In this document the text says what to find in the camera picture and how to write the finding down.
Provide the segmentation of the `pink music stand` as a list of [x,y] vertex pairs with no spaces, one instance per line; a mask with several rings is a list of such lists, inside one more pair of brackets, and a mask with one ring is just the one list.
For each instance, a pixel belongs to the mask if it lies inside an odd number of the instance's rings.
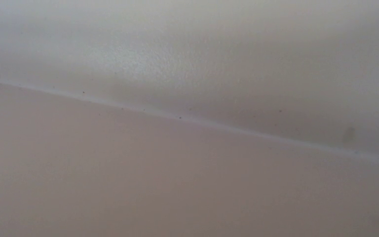
[[379,237],[379,160],[0,84],[0,237]]

